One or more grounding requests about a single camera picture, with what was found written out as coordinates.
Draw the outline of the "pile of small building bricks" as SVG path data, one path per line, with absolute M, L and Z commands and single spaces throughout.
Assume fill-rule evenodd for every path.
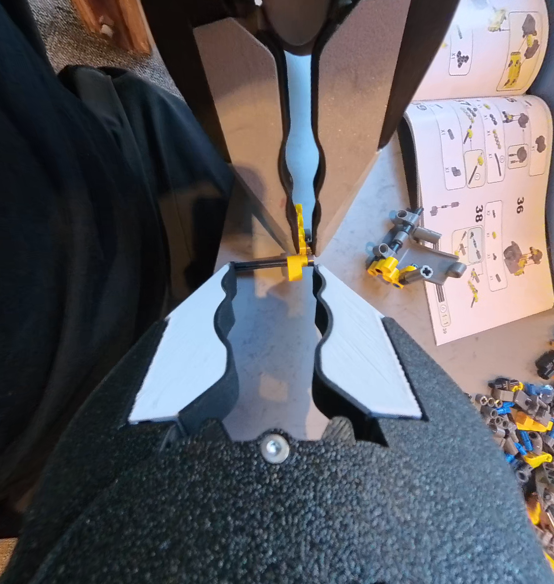
M 544 383 L 497 377 L 468 398 L 515 474 L 554 573 L 554 332 L 535 368 Z

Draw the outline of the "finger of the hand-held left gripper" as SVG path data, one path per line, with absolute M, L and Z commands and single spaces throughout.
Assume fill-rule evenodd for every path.
M 295 253 L 283 47 L 269 30 L 237 18 L 199 26 L 194 37 L 238 183 L 273 239 Z
M 314 46 L 311 125 L 318 147 L 314 249 L 331 241 L 376 162 L 410 1 L 341 8 Z

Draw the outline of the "grey and yellow brick assembly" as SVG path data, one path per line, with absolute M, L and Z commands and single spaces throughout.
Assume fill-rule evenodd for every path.
M 441 234 L 421 225 L 423 208 L 390 213 L 392 227 L 373 247 L 369 275 L 402 289 L 418 281 L 443 285 L 459 279 L 466 270 L 457 255 L 439 249 Z

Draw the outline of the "grey desk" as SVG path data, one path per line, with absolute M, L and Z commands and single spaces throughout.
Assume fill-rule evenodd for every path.
M 391 210 L 408 203 L 397 135 L 382 150 L 336 235 L 319 261 L 386 317 L 393 318 L 464 391 L 479 392 L 497 376 L 535 380 L 534 359 L 554 328 L 554 308 L 436 346 L 422 283 L 390 290 L 366 273 L 370 240 L 386 230 Z M 313 361 L 321 338 L 309 269 L 288 283 L 279 269 L 238 279 L 234 349 L 240 394 L 226 420 L 235 439 L 279 428 L 296 439 L 317 439 L 327 419 L 311 399 Z M 320 583 L 554 583 L 504 456 L 489 449 L 485 426 L 469 398 L 456 398 L 444 379 L 434 382 L 441 404 L 439 430 L 430 423 L 392 421 L 405 446 L 368 446 L 365 466 L 341 479 L 358 479 L 349 495 L 333 479 L 320 481 L 325 503 L 310 503 L 316 524 L 293 543 L 264 533 L 253 551 L 276 553 L 273 567 L 253 582 Z

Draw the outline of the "black axle with yellow connector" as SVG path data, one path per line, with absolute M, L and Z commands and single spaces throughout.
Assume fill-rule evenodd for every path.
M 243 262 L 233 262 L 236 272 L 250 273 L 262 269 L 284 268 L 289 281 L 299 281 L 303 278 L 303 269 L 314 266 L 313 255 L 290 255 L 287 257 L 271 257 Z

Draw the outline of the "open instruction booklet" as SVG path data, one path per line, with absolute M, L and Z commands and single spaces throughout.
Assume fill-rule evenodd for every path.
M 438 346 L 553 307 L 553 124 L 528 94 L 548 39 L 545 1 L 460 1 L 405 111 L 422 222 L 466 267 L 426 284 Z

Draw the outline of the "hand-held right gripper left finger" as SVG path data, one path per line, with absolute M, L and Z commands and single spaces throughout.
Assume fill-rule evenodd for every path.
M 239 385 L 228 336 L 236 293 L 234 265 L 224 265 L 165 318 L 128 423 L 172 421 L 198 429 L 234 409 Z

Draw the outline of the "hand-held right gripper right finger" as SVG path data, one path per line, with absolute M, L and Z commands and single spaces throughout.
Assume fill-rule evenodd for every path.
M 424 417 L 383 315 L 324 266 L 314 267 L 314 403 L 328 418 Z

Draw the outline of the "yellow perforated brick beam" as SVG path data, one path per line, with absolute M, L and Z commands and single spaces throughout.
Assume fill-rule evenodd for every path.
M 297 243 L 298 243 L 297 247 L 299 250 L 299 255 L 307 256 L 308 244 L 306 240 L 306 232 L 304 229 L 303 206 L 301 204 L 295 204 L 295 211 L 297 221 Z

